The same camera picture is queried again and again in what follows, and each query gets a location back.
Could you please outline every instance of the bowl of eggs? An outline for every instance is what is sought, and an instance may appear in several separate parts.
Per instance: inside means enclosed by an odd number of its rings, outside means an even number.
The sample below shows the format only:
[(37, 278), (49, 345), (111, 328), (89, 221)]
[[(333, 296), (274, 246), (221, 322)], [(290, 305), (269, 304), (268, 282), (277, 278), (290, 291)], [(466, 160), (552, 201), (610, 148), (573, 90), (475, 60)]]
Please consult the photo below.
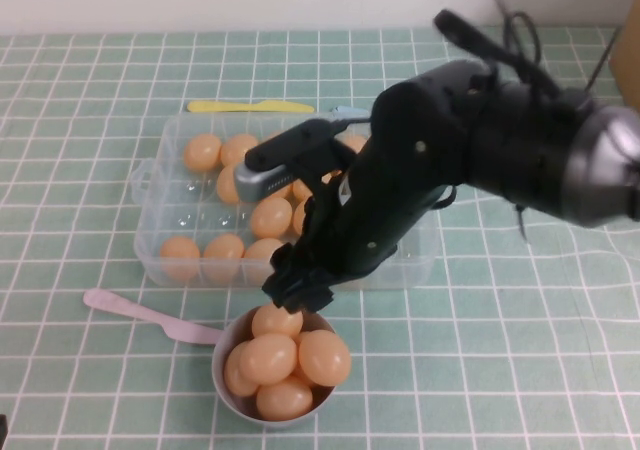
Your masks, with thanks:
[(218, 396), (240, 417), (270, 428), (315, 414), (351, 371), (347, 345), (320, 315), (269, 303), (234, 320), (213, 352)]

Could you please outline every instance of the pink spoon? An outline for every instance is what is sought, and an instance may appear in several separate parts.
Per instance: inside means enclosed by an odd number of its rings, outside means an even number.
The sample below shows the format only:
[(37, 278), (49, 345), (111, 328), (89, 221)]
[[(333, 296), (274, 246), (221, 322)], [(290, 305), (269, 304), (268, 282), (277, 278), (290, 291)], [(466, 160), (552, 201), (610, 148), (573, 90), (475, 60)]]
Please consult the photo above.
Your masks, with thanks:
[(87, 290), (84, 292), (82, 300), (85, 305), (95, 308), (96, 310), (157, 323), (169, 338), (177, 340), (178, 342), (215, 345), (223, 333), (222, 330), (218, 330), (217, 328), (205, 327), (204, 325), (198, 325), (197, 323), (187, 322), (156, 312), (155, 310), (127, 300), (120, 295), (100, 288)]

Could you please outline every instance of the brown egg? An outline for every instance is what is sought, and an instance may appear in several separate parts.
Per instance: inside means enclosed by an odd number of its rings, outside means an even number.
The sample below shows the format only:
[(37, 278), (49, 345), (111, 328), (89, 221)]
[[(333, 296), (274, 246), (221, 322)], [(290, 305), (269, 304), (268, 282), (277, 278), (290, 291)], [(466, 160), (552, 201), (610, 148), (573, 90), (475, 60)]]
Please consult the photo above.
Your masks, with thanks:
[(362, 150), (364, 144), (367, 143), (367, 139), (362, 135), (349, 135), (345, 137), (342, 142), (347, 147), (350, 147), (354, 152), (360, 153), (360, 150)]
[[(324, 177), (322, 177), (322, 181), (324, 183), (329, 183), (331, 177), (331, 173), (327, 173)], [(309, 188), (304, 183), (302, 183), (302, 180), (296, 180), (295, 182), (293, 182), (293, 196), (296, 197), (299, 201), (304, 202), (311, 195), (311, 190), (309, 190)]]
[[(300, 350), (300, 342), (302, 341), (302, 338), (308, 334), (309, 332), (300, 332), (298, 335), (296, 335), (295, 337), (293, 337), (293, 341), (296, 342), (296, 345), (298, 346), (298, 350)], [(313, 388), (317, 385), (316, 382), (314, 382), (313, 380), (311, 380), (309, 377), (307, 377), (307, 375), (304, 373), (304, 371), (302, 370), (302, 367), (300, 366), (300, 360), (298, 359), (298, 364), (296, 365), (296, 368), (294, 368), (293, 372), (291, 373), (291, 375), (293, 375), (294, 377), (298, 377), (300, 380), (302, 380), (302, 382), (310, 387)]]
[(224, 365), (224, 383), (238, 397), (249, 397), (258, 391), (258, 384), (250, 382), (240, 374), (240, 356), (249, 342), (242, 342), (231, 350)]
[(304, 222), (304, 204), (307, 203), (307, 201), (303, 201), (300, 202), (298, 204), (298, 206), (296, 207), (296, 211), (293, 212), (293, 221), (291, 223), (291, 226), (293, 227), (293, 231), (296, 232), (296, 235), (302, 235), (302, 224)]
[[(263, 238), (253, 243), (244, 253), (244, 258), (252, 260), (269, 261), (271, 255), (282, 246), (282, 242), (277, 238)], [(249, 265), (247, 268), (247, 279), (252, 285), (262, 285), (269, 275), (273, 273), (271, 265)]]
[(296, 180), (293, 182), (293, 196), (296, 197), (299, 201), (304, 202), (307, 198), (311, 196), (311, 190), (302, 183), (302, 180)]
[(216, 192), (224, 203), (234, 205), (240, 202), (238, 192), (236, 192), (236, 183), (233, 180), (233, 169), (235, 165), (229, 165), (224, 167), (218, 175), (218, 182), (216, 183)]
[(328, 330), (314, 330), (302, 338), (298, 349), (302, 371), (318, 385), (335, 387), (351, 371), (351, 354), (342, 339)]
[(177, 260), (164, 263), (162, 266), (173, 281), (184, 284), (198, 275), (200, 249), (190, 238), (181, 236), (168, 238), (160, 247), (160, 256)]
[(203, 272), (209, 280), (219, 285), (228, 285), (240, 268), (244, 255), (244, 243), (237, 235), (225, 233), (211, 240), (202, 256), (217, 262), (203, 262)]
[(253, 135), (241, 133), (227, 140), (220, 150), (220, 160), (226, 167), (240, 163), (244, 160), (245, 154), (258, 144), (258, 139)]
[(192, 172), (210, 172), (218, 164), (222, 143), (215, 135), (204, 133), (192, 138), (184, 147), (184, 165)]
[(267, 198), (276, 198), (276, 197), (287, 198), (291, 194), (292, 187), (293, 187), (293, 184), (289, 184), (286, 187), (282, 187), (280, 190), (277, 190), (273, 192), (271, 195), (269, 195), (268, 197), (264, 198), (264, 200), (266, 200)]
[(295, 337), (293, 337), (293, 341), (296, 342), (296, 345), (300, 346), (300, 342), (302, 341), (302, 338), (309, 332), (300, 332), (298, 335), (296, 335)]
[(265, 333), (281, 333), (295, 338), (301, 328), (302, 312), (290, 314), (284, 307), (278, 308), (273, 303), (260, 307), (251, 322), (251, 332), (254, 337)]
[(291, 224), (293, 210), (284, 198), (268, 198), (260, 202), (251, 214), (251, 231), (258, 238), (277, 238)]
[(247, 343), (240, 355), (240, 373), (258, 385), (273, 385), (291, 375), (298, 362), (296, 343), (286, 335), (267, 333)]
[(311, 389), (296, 377), (260, 387), (256, 396), (258, 412), (265, 420), (284, 422), (301, 417), (313, 408)]

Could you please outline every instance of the cable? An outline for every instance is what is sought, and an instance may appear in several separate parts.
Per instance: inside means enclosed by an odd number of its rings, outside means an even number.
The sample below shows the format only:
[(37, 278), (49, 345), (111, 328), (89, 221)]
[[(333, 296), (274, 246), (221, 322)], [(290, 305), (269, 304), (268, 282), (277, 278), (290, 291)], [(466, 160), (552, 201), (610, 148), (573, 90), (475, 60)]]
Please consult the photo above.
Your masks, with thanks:
[(593, 84), (596, 83), (596, 79), (598, 78), (598, 75), (600, 75), (600, 70), (602, 70), (602, 66), (604, 65), (604, 62), (607, 61), (607, 57), (609, 56), (609, 54), (611, 53), (611, 50), (613, 49), (613, 44), (618, 39), (620, 30), (621, 30), (620, 27), (618, 27), (613, 31), (613, 35), (611, 35), (611, 38), (609, 39), (607, 48), (604, 49), (604, 53), (600, 56), (600, 60), (598, 60), (598, 64), (596, 65), (596, 68), (593, 70), (593, 73), (589, 78), (589, 82), (587, 83), (587, 86), (584, 87), (585, 92), (588, 92), (589, 90), (591, 90), (591, 87), (593, 87)]
[(540, 62), (542, 61), (542, 44), (540, 42), (540, 37), (538, 35), (538, 31), (536, 30), (536, 26), (533, 22), (533, 19), (523, 11), (511, 12), (507, 8), (504, 0), (495, 0), (496, 6), (500, 10), (502, 14), (504, 25), (502, 28), (502, 40), (503, 45), (507, 51), (512, 54), (518, 56), (518, 60), (521, 62), (514, 66), (514, 70), (520, 78), (522, 83), (530, 83), (532, 85), (536, 84), (536, 81), (531, 78), (530, 70), (526, 65), (527, 56), (525, 53), (524, 45), (522, 44), (522, 40), (520, 39), (520, 35), (516, 30), (516, 22), (520, 20), (527, 31), (531, 36), (531, 40), (533, 41), (533, 63), (536, 66), (540, 66)]

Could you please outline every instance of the green grid tablecloth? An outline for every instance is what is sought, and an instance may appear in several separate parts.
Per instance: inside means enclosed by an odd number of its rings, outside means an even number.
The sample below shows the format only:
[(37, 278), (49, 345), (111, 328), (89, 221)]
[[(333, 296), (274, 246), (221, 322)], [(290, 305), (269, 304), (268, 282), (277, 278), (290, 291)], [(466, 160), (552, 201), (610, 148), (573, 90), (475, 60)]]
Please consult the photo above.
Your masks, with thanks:
[[(497, 35), (496, 29), (489, 29)], [(545, 65), (582, 85), (609, 29), (544, 29)], [(89, 312), (116, 289), (206, 324), (265, 301), (161, 289), (132, 250), (126, 179), (192, 99), (369, 108), (460, 52), (431, 29), (0, 37), (0, 410), (9, 450), (640, 447), (639, 228), (585, 231), (463, 188), (438, 215), (427, 284), (345, 292), (324, 312), (353, 351), (325, 409), (282, 433), (233, 416), (210, 350)], [(605, 69), (596, 93), (619, 102)]]

